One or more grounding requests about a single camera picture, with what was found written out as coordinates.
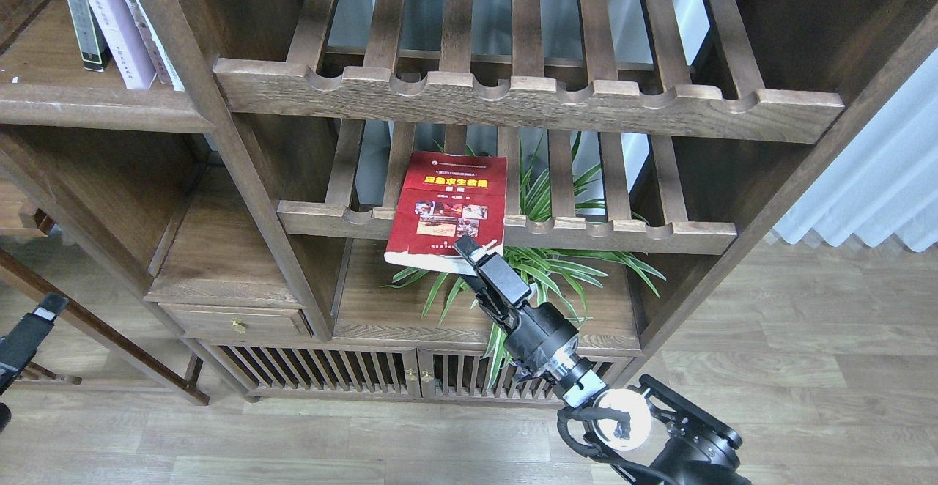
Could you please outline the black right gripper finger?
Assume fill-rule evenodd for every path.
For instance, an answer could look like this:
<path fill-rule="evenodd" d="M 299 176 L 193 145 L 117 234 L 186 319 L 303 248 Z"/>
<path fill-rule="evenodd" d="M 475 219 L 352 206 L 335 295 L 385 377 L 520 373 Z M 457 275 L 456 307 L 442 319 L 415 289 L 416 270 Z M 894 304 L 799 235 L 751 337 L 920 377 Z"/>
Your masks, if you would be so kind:
<path fill-rule="evenodd" d="M 459 238 L 454 248 L 472 268 L 460 278 L 475 292 L 484 311 L 518 311 L 528 305 L 529 285 L 502 255 L 486 251 L 469 235 Z"/>

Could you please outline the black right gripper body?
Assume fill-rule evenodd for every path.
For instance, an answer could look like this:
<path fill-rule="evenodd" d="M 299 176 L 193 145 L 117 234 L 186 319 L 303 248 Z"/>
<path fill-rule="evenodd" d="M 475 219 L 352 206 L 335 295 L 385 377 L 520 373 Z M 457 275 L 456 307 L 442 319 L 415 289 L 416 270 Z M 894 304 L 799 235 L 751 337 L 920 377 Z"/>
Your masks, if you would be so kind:
<path fill-rule="evenodd" d="M 554 305 L 543 302 L 518 311 L 482 311 L 495 326 L 492 337 L 501 338 L 501 344 L 492 351 L 492 367 L 512 362 L 516 369 L 514 384 L 534 380 L 550 384 L 582 382 L 577 329 Z"/>

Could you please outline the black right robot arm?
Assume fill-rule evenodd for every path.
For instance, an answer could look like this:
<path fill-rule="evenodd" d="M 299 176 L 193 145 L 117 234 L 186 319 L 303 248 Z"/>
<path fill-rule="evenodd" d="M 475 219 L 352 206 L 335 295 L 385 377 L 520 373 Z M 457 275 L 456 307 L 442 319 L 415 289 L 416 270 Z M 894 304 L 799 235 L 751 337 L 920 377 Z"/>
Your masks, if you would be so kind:
<path fill-rule="evenodd" d="M 529 304 L 531 289 L 505 259 L 468 235 L 456 251 L 463 279 L 505 334 L 517 382 L 543 379 L 565 401 L 558 432 L 577 454 L 632 484 L 746 484 L 738 473 L 742 438 L 731 427 L 649 375 L 612 388 L 577 354 L 577 331 L 550 303 Z"/>

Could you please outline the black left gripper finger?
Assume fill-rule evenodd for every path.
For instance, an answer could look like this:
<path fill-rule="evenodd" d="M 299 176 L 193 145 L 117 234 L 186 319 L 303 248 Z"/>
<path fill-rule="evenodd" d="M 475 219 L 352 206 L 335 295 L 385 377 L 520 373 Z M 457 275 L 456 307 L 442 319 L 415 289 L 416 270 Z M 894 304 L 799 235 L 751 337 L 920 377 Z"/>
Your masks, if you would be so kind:
<path fill-rule="evenodd" d="M 1 339 L 1 390 L 6 390 L 36 355 L 41 342 L 54 327 L 56 318 L 70 299 L 48 292 L 33 311 L 23 315 Z"/>

